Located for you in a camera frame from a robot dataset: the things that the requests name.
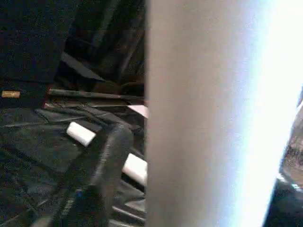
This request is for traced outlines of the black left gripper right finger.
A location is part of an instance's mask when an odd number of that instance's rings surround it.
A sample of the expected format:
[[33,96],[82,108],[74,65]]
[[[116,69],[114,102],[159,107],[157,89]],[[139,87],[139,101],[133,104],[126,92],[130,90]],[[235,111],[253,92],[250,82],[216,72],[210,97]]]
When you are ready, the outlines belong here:
[[301,227],[303,225],[303,191],[296,184],[277,181],[265,227]]

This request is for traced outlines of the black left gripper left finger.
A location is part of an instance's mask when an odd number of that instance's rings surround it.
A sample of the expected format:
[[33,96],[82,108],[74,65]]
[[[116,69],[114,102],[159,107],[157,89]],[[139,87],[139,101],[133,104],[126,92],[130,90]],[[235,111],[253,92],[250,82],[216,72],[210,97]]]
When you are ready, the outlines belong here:
[[41,214],[34,227],[106,227],[124,163],[133,145],[125,124],[97,132],[73,160],[49,199],[53,209]]

